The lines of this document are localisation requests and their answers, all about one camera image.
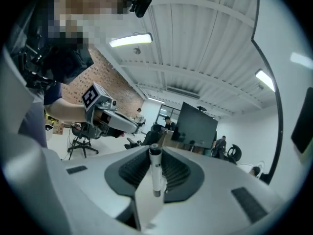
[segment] fluorescent light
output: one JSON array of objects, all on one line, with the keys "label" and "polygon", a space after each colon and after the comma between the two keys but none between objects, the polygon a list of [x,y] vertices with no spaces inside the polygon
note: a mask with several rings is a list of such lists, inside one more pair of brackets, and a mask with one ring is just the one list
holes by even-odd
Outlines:
[{"label": "fluorescent light", "polygon": [[266,75],[266,74],[264,73],[264,71],[258,70],[258,71],[256,72],[255,76],[256,76],[258,79],[260,79],[263,83],[265,83],[268,87],[270,87],[272,91],[275,92],[275,88],[274,88],[272,79],[271,79],[268,75]]},{"label": "fluorescent light", "polygon": [[134,44],[142,44],[142,43],[151,43],[152,42],[151,33],[144,34],[136,34],[134,36],[123,37],[119,39],[112,40],[109,42],[111,47],[118,47],[122,45],[134,45]]},{"label": "fluorescent light", "polygon": [[307,56],[293,52],[290,56],[290,61],[313,70],[313,60]]},{"label": "fluorescent light", "polygon": [[153,101],[156,101],[156,102],[159,102],[159,103],[162,103],[162,104],[165,104],[165,102],[162,102],[162,101],[160,101],[160,100],[156,100],[156,99],[151,98],[151,97],[149,97],[148,99],[153,100]]}]

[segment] brick wall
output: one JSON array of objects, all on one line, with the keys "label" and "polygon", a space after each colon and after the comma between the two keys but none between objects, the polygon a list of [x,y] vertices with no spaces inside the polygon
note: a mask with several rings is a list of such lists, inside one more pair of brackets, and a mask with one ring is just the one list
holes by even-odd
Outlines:
[{"label": "brick wall", "polygon": [[101,85],[117,104],[121,113],[135,117],[143,100],[97,49],[90,49],[94,64],[76,77],[69,85],[62,85],[62,97],[73,104],[82,103],[82,95],[93,82]]}]

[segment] computer monitor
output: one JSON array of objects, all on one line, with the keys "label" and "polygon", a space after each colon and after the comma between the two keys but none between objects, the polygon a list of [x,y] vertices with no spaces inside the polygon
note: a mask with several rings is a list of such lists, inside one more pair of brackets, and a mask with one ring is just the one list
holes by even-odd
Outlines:
[{"label": "computer monitor", "polygon": [[211,148],[218,122],[187,103],[183,103],[172,140]]}]

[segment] black office chair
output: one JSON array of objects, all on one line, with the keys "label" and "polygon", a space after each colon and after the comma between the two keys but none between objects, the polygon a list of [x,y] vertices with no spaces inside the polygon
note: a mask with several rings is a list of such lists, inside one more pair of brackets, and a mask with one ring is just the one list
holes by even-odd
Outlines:
[{"label": "black office chair", "polygon": [[236,162],[239,161],[241,155],[241,149],[237,145],[233,144],[227,152],[227,157],[225,156],[224,159],[236,165]]},{"label": "black office chair", "polygon": [[83,152],[84,152],[84,156],[85,158],[87,158],[87,155],[86,155],[86,149],[87,150],[91,150],[91,151],[95,151],[96,154],[99,154],[99,151],[92,148],[91,147],[91,143],[90,143],[90,139],[91,137],[87,136],[87,133],[88,133],[88,130],[89,130],[89,127],[90,125],[87,124],[87,123],[81,123],[82,127],[80,130],[76,129],[76,127],[74,126],[71,126],[71,129],[72,129],[72,133],[76,136],[73,140],[73,144],[72,144],[72,147],[68,148],[67,149],[67,152],[70,152],[69,154],[69,159],[71,158],[72,156],[72,153],[73,153],[73,150],[74,149],[80,149],[82,148],[83,149]]},{"label": "black office chair", "polygon": [[140,141],[134,142],[132,139],[127,138],[127,140],[129,141],[129,144],[125,144],[124,147],[126,149],[131,149],[131,148],[141,146],[141,145],[151,145],[153,143],[157,143],[162,136],[162,133],[163,133],[162,128],[163,128],[162,125],[154,124],[151,127],[151,130],[148,131],[145,137],[145,140],[143,142],[140,142]]}]

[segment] white ceiling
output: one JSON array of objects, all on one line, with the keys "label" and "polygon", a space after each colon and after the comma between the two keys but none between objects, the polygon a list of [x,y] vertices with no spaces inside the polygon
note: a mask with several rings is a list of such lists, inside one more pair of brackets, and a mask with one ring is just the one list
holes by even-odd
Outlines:
[{"label": "white ceiling", "polygon": [[[153,0],[141,19],[100,15],[77,18],[89,38],[141,96],[180,109],[185,101],[215,117],[256,111],[275,103],[258,69],[267,72],[251,42],[257,0]],[[151,32],[151,44],[112,48],[112,38]],[[140,55],[133,48],[141,50]],[[175,87],[192,99],[166,91]]]}]

